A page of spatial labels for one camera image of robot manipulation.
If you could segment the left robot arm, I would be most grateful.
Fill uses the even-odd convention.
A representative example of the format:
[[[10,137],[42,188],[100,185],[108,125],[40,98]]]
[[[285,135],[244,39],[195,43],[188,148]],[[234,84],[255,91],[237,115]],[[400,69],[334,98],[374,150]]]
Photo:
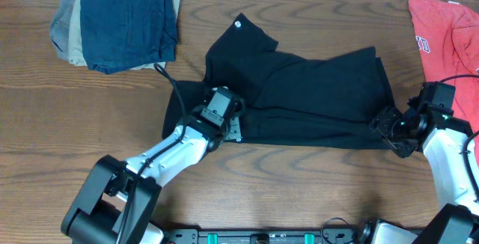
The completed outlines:
[[[151,149],[124,161],[99,159],[63,218],[62,234],[73,243],[161,243],[164,233],[150,218],[162,188],[216,150],[243,111],[238,102],[199,105]]]

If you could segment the black t-shirt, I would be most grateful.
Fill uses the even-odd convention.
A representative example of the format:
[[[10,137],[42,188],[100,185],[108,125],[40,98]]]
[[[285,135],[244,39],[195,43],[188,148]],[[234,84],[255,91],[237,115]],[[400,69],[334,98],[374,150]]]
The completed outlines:
[[[182,112],[200,105],[208,90],[225,86],[245,101],[239,120],[245,143],[385,149],[369,123],[394,98],[374,47],[308,60],[277,45],[238,15],[207,52],[203,80],[178,82],[162,135],[170,135]]]

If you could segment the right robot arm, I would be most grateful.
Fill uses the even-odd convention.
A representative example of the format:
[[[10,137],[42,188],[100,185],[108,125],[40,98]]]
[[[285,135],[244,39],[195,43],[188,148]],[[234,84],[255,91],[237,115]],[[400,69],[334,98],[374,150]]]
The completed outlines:
[[[477,243],[478,164],[467,121],[448,109],[426,106],[405,113],[386,107],[370,128],[400,158],[417,151],[430,165],[439,212],[419,232],[378,219],[368,224],[360,243]]]

